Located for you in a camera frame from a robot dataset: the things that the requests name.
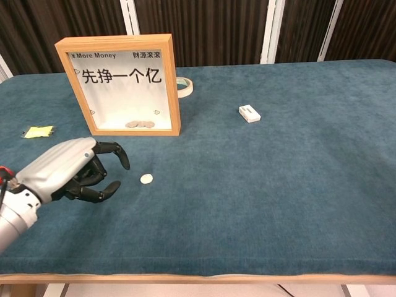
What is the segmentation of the small white plastic box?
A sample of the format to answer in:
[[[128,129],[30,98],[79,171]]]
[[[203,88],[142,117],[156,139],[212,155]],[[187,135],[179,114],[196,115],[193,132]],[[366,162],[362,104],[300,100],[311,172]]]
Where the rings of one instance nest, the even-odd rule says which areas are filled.
[[[248,123],[258,122],[261,119],[261,115],[251,105],[240,106],[238,111]]]

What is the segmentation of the dark slatted partition panel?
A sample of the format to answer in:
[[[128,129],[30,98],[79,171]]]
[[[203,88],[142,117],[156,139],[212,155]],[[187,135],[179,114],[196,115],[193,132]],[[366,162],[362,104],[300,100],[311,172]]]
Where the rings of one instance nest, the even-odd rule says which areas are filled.
[[[269,0],[134,2],[142,34],[172,34],[178,67],[260,61]]]
[[[276,63],[317,61],[335,0],[285,0]]]
[[[65,37],[125,35],[120,0],[0,0],[0,56],[13,75],[63,72]]]
[[[344,0],[326,61],[385,59],[396,62],[396,0]]]

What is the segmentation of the white partition post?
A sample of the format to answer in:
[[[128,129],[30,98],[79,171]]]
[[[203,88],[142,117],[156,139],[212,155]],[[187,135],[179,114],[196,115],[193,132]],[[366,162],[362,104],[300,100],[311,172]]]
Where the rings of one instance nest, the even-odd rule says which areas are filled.
[[[140,35],[135,0],[119,0],[128,35]]]
[[[269,0],[260,64],[274,64],[286,0]]]
[[[0,84],[7,79],[12,78],[14,75],[9,69],[9,66],[5,62],[4,58],[0,55]]]
[[[335,0],[334,8],[332,10],[332,14],[330,16],[329,24],[327,26],[327,30],[324,35],[324,39],[322,42],[322,46],[319,51],[319,55],[317,58],[317,62],[325,61],[325,57],[330,45],[330,41],[332,39],[332,35],[337,24],[338,17],[340,15],[340,11],[342,9],[344,0]]]

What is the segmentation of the red plastic object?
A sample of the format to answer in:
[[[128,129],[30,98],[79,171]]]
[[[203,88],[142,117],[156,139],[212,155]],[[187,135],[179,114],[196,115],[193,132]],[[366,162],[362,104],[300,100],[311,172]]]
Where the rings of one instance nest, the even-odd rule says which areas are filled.
[[[14,177],[14,172],[5,166],[0,166],[0,184]]]

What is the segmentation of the wooden table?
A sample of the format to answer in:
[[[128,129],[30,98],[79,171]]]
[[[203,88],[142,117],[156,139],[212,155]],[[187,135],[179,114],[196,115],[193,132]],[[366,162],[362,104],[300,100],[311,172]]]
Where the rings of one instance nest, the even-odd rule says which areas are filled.
[[[396,275],[172,275],[172,274],[56,274],[56,273],[13,273],[0,274],[2,284],[39,283],[128,283],[128,284],[254,284],[254,283],[297,283],[297,284],[353,284],[353,285],[396,285]]]

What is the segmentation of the beige masking tape roll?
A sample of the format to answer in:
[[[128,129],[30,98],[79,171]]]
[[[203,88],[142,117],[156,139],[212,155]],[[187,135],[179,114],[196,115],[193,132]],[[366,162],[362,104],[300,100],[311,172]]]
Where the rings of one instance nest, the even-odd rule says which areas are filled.
[[[176,85],[182,86],[182,88],[178,88],[178,98],[188,97],[194,90],[192,80],[185,77],[177,77]]]

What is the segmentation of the yellow crumpled packet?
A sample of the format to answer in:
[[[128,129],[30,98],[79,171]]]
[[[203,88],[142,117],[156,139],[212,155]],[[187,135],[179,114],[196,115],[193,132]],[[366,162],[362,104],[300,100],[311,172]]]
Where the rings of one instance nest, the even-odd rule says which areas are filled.
[[[24,139],[34,139],[41,137],[50,137],[55,130],[54,126],[29,126],[22,133]]]

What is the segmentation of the wooden frame coin box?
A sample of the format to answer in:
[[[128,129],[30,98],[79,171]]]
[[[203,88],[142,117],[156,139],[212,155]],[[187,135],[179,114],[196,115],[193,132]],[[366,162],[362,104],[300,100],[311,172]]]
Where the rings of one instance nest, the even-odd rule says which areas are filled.
[[[66,37],[55,48],[92,135],[180,134],[170,33]],[[127,128],[131,121],[155,126]]]

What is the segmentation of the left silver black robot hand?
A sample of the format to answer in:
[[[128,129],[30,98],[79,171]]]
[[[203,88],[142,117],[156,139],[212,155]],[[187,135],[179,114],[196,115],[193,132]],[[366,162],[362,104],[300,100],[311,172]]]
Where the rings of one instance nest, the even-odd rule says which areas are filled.
[[[113,181],[104,190],[90,186],[107,176],[98,154],[113,153],[124,169],[130,169],[129,159],[117,142],[98,142],[93,137],[81,137],[61,142],[32,161],[16,174],[16,182],[9,185],[13,194],[29,190],[42,204],[66,196],[91,203],[109,199],[120,187]]]

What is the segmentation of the teal table cloth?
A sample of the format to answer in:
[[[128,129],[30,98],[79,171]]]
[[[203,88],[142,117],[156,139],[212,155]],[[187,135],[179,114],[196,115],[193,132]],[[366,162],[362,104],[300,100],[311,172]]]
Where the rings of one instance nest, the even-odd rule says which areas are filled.
[[[396,275],[396,62],[177,73],[181,134],[118,137],[131,168],[103,154],[97,185],[114,196],[41,207],[0,274]]]

